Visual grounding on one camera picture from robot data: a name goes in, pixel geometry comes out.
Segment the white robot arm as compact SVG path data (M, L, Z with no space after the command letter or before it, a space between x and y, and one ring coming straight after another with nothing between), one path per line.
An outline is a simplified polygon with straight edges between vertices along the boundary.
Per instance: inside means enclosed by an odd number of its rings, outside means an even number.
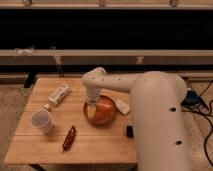
M82 83L89 104L97 103L103 89L129 95L138 171L192 171L181 112L183 78L162 71L109 75L98 67Z

